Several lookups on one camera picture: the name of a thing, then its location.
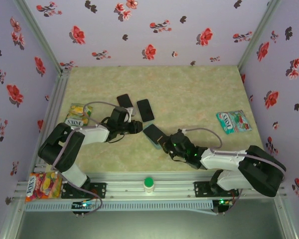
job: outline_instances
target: colorful candy bag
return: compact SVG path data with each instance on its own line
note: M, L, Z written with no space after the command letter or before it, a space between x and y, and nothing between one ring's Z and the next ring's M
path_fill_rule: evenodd
M218 112L216 114L226 134L252 130L242 110L230 112Z
M65 123L69 126L87 126L89 119L83 114L83 104L71 104L68 115L65 118ZM85 113L90 116L92 107L87 106Z
M62 179L55 172L31 173L26 190L25 201L58 198Z

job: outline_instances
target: floral wallpaper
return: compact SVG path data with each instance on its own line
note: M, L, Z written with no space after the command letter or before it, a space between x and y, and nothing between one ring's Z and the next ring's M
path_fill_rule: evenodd
M268 7L268 0L25 2L60 67L69 69L237 65ZM264 44L260 59L265 52Z
M56 77L13 1L1 0L0 231L16 184L27 177Z
M287 168L299 233L299 0L282 0L241 70L264 148Z

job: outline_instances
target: green table surface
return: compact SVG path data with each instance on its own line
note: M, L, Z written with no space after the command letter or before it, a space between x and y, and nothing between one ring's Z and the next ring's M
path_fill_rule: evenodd
M221 136L222 150L243 150L251 144L262 148L236 66L73 68L58 122L64 122L72 103L105 101L118 105L116 97L125 93L135 107L137 101L148 99L155 115L153 123L167 135L179 128L206 127ZM91 116L98 121L110 116L113 110L107 105L92 106ZM244 111L253 130L225 133L216 113L235 110ZM141 120L140 114L133 119ZM206 131L188 132L186 136L195 145L219 145L218 139ZM187 164L173 162L163 150L154 148L142 132L126 135L113 144L84 145L76 163L86 173L196 171Z

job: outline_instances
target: phone screen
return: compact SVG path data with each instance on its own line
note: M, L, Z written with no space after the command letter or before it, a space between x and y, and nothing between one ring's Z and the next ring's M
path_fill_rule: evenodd
M133 107L133 104L130 100L130 97L128 94L124 94L124 95L121 95L121 96L118 96L117 97L118 99L118 102L119 102L119 105L124 107L124 108L130 108L130 107Z
M162 136L166 136L154 124L151 124L147 128L143 129L143 133L156 145L159 145L158 143L159 138L161 138Z
M143 122L148 122L155 119L148 99L137 101L136 104L138 105L139 112Z

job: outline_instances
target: green bottle cap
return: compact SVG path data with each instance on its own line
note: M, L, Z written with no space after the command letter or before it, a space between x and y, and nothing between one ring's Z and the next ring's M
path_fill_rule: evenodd
M144 180L144 185L145 187L150 188L154 185L154 180L152 178L146 178Z

